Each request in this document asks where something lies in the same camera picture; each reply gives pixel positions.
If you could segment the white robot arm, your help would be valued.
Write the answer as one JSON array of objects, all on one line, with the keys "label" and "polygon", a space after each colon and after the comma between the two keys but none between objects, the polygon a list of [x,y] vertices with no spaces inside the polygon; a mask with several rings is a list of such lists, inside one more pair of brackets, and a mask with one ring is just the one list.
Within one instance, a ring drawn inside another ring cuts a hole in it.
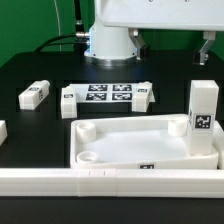
[{"label": "white robot arm", "polygon": [[94,0],[94,6],[85,57],[105,66],[140,58],[141,29],[201,31],[205,43],[194,62],[203,65],[216,33],[224,31],[224,0]]}]

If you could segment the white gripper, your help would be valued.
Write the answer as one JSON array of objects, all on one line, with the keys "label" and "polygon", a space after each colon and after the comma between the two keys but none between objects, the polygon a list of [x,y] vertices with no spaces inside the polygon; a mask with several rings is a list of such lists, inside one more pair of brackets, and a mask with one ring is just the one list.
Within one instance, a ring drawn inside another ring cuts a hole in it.
[{"label": "white gripper", "polygon": [[137,28],[204,31],[195,65],[206,64],[216,31],[224,31],[224,0],[95,0],[95,11],[105,26],[129,27],[140,61],[147,58],[148,46]]}]

